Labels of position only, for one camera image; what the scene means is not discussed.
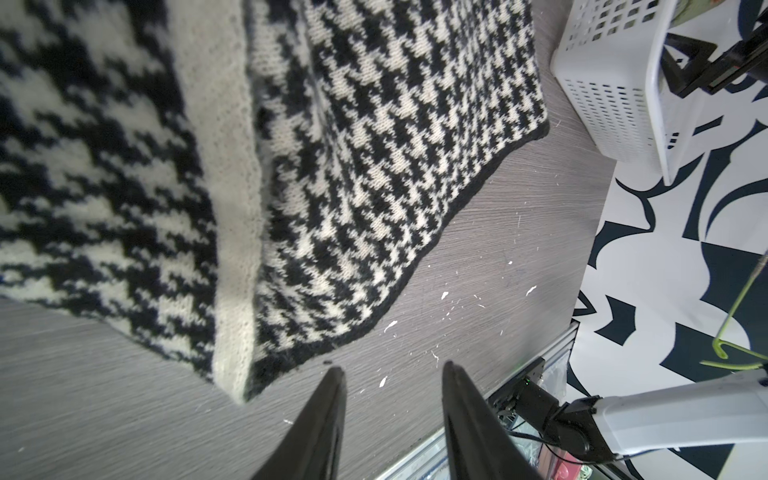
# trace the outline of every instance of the cable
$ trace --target cable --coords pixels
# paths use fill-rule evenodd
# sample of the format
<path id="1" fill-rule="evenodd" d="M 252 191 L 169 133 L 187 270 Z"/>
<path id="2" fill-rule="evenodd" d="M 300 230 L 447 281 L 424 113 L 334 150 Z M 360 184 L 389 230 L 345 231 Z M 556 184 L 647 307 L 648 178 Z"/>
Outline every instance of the cable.
<path id="1" fill-rule="evenodd" d="M 544 446 L 547 447 L 547 450 L 549 450 L 552 453 L 552 455 L 558 457 L 563 462 L 572 463 L 574 465 L 603 465 L 603 464 L 610 463 L 610 462 L 623 462 L 624 460 L 629 460 L 630 458 L 639 457 L 640 455 L 645 455 L 646 453 L 656 452 L 656 449 L 654 449 L 654 450 L 646 450 L 645 452 L 638 452 L 638 453 L 634 453 L 632 455 L 625 455 L 625 456 L 623 456 L 621 458 L 615 458 L 613 460 L 610 460 L 609 462 L 574 462 L 573 460 L 568 460 L 567 458 L 563 458 L 560 455 L 558 455 L 557 453 L 555 453 L 554 450 L 552 450 L 549 447 L 548 443 L 545 443 Z"/>
<path id="2" fill-rule="evenodd" d="M 610 460 L 609 462 L 574 462 L 573 460 L 568 460 L 567 458 L 561 457 L 560 455 L 555 453 L 554 450 L 552 450 L 552 448 L 550 448 L 550 445 L 553 446 L 553 447 L 560 448 L 560 445 L 558 445 L 557 443 L 549 442 L 548 440 L 544 440 L 542 437 L 537 437 L 536 435 L 529 435 L 528 433 L 522 433 L 522 432 L 513 432 L 512 430 L 516 429 L 517 427 L 514 427 L 511 430 L 505 429 L 506 432 L 507 432 L 507 435 L 509 435 L 511 437 L 518 438 L 518 439 L 526 439 L 526 440 L 532 440 L 534 442 L 540 442 L 540 443 L 544 444 L 545 447 L 547 447 L 547 450 L 549 450 L 552 453 L 552 455 L 558 457 L 563 462 L 572 463 L 574 465 L 603 465 L 605 463 L 610 463 L 610 462 L 623 462 L 624 460 L 629 460 L 630 458 L 639 457 L 640 455 L 645 455 L 646 453 L 656 452 L 656 450 L 657 450 L 657 449 L 645 450 L 644 452 L 638 452 L 638 453 L 634 453 L 632 455 L 624 455 L 621 458 L 614 458 L 613 460 Z"/>
<path id="3" fill-rule="evenodd" d="M 544 440 L 541 437 L 537 437 L 536 435 L 529 435 L 527 433 L 521 433 L 521 432 L 510 432 L 507 431 L 507 434 L 511 437 L 515 437 L 518 439 L 526 439 L 526 440 L 533 440 L 534 442 L 540 442 L 545 445 L 552 445 L 553 447 L 557 447 L 558 444 L 554 442 L 549 442 L 548 440 Z"/>

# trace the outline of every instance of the black and white houndstooth pattern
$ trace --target black and white houndstooth pattern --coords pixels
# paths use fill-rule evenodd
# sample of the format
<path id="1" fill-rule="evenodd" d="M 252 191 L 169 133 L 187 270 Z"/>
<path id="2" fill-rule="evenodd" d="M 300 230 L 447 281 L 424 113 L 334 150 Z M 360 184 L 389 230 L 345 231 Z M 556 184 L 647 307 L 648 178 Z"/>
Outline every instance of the black and white houndstooth pattern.
<path id="1" fill-rule="evenodd" d="M 174 73 L 167 24 L 186 3 L 62 4 L 0 8 L 0 293 L 104 319 L 218 383 L 225 210 Z M 249 398 L 370 331 L 450 218 L 548 122 L 525 0 L 237 9 L 226 20 L 244 25 L 245 55 L 227 74 L 250 86 L 263 176 L 242 299 L 255 347 L 230 390 Z"/>
<path id="2" fill-rule="evenodd" d="M 0 293 L 105 320 L 209 377 L 216 224 L 164 14 L 2 3 Z"/>

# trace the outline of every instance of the cream knitted border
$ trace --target cream knitted border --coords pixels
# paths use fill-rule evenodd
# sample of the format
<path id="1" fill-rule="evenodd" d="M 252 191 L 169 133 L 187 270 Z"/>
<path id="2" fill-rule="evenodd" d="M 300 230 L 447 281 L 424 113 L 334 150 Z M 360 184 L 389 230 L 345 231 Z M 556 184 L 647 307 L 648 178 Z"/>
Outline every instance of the cream knitted border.
<path id="1" fill-rule="evenodd" d="M 214 383 L 244 402 L 257 348 L 261 167 L 246 77 L 240 0 L 168 0 L 168 30 L 217 232 Z"/>

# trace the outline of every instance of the knitted blanket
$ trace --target knitted blanket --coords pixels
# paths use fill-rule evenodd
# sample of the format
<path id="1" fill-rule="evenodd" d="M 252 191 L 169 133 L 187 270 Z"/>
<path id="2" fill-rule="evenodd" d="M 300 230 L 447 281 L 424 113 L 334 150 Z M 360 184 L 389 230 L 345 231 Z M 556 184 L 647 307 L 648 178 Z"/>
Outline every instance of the knitted blanket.
<path id="1" fill-rule="evenodd" d="M 0 294 L 240 402 L 548 131 L 525 0 L 4 0 L 0 109 Z"/>

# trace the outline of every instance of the white plastic basket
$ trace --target white plastic basket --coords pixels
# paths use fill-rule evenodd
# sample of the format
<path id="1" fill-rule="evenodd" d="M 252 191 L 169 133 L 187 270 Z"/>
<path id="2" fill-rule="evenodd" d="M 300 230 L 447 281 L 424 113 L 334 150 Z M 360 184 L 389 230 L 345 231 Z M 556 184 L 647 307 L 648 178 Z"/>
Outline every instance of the white plastic basket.
<path id="1" fill-rule="evenodd" d="M 677 0 L 574 0 L 551 70 L 600 152 L 647 162 L 674 181 L 703 92 L 682 99 L 659 79 Z"/>

